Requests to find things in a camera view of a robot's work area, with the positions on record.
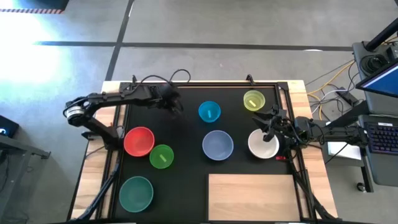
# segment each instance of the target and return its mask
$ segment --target green bowl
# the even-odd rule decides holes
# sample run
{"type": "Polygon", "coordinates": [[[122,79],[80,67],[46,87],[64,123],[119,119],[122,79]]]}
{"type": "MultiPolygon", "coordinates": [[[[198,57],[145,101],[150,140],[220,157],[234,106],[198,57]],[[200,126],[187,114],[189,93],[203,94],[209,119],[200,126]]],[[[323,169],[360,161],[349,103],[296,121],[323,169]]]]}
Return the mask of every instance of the green bowl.
{"type": "Polygon", "coordinates": [[[158,145],[150,152],[149,160],[155,168],[168,168],[174,160],[173,149],[164,144],[158,145]]]}
{"type": "Polygon", "coordinates": [[[154,198],[154,188],[145,177],[131,177],[120,188],[119,201],[128,212],[141,212],[154,198]]]}

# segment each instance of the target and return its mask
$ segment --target concrete floor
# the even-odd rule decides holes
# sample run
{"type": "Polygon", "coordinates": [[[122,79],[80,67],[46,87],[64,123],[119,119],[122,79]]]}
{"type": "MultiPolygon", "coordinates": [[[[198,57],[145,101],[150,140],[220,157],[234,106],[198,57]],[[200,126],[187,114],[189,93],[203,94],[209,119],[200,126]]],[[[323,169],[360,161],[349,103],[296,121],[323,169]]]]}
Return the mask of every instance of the concrete floor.
{"type": "MultiPolygon", "coordinates": [[[[66,101],[100,91],[114,49],[31,43],[115,42],[127,4],[70,0],[61,15],[0,13],[0,113],[21,125],[19,140],[52,151],[47,161],[32,160],[34,170],[26,173],[10,217],[65,221],[87,141],[61,111],[66,101]]],[[[124,42],[350,46],[376,35],[396,18],[398,7],[393,0],[135,0],[130,15],[124,42]]],[[[351,52],[122,47],[112,80],[169,77],[186,68],[194,80],[241,80],[250,73],[255,79],[307,83],[351,59],[351,52]]],[[[346,73],[333,82],[348,83],[346,73]]],[[[364,98],[361,91],[353,94],[364,98]]],[[[324,109],[329,118],[339,117],[335,103],[324,109]]],[[[363,194],[354,187],[361,181],[359,168],[327,170],[341,218],[396,223],[397,188],[375,185],[373,194],[363,194]]]]}

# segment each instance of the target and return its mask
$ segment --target blue cup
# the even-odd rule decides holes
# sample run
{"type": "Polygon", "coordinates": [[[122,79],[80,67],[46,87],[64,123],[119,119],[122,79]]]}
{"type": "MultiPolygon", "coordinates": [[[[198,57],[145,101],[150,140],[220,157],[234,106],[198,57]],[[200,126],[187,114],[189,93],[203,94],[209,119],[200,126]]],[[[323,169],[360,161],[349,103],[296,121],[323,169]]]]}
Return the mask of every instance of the blue cup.
{"type": "Polygon", "coordinates": [[[215,161],[228,158],[234,151],[234,142],[231,136],[224,131],[210,131],[201,144],[207,157],[215,161]]]}
{"type": "Polygon", "coordinates": [[[215,122],[221,115],[221,108],[214,101],[206,101],[199,106],[199,116],[207,123],[215,122]]]}

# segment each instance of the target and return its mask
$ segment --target black tray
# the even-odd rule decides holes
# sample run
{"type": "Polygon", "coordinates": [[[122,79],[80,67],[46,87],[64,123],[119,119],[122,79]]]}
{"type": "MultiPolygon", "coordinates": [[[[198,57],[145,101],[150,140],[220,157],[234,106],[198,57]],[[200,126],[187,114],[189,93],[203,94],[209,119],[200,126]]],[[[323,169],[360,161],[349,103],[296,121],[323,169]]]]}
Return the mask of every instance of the black tray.
{"type": "Polygon", "coordinates": [[[132,157],[122,152],[121,172],[114,188],[111,218],[132,222],[205,222],[207,221],[208,174],[291,174],[286,162],[258,159],[248,148],[248,137],[258,127],[253,113],[243,105],[248,90],[258,90],[266,97],[261,111],[280,106],[279,86],[261,83],[189,84],[179,87],[184,112],[173,118],[168,111],[129,106],[126,110],[126,132],[145,126],[155,135],[155,145],[166,144],[174,150],[173,164],[158,170],[149,156],[132,157]],[[203,122],[198,107],[211,100],[221,106],[221,116],[214,123],[203,122]],[[234,141],[234,151],[225,161],[212,161],[203,153],[201,143],[213,130],[226,131],[234,141]],[[122,184],[133,176],[148,178],[154,187],[154,199],[143,212],[129,213],[122,208],[118,195],[122,184]]]}

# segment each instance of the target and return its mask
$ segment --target white bowl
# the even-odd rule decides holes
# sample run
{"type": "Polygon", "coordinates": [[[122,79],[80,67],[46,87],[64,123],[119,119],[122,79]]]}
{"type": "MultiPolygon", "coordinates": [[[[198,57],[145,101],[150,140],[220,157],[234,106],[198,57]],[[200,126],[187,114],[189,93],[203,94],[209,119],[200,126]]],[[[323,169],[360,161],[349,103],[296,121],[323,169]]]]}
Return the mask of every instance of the white bowl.
{"type": "Polygon", "coordinates": [[[269,159],[274,157],[279,150],[279,141],[274,136],[271,141],[265,142],[262,137],[266,133],[263,133],[261,129],[254,130],[248,139],[248,145],[251,153],[260,159],[269,159]]]}

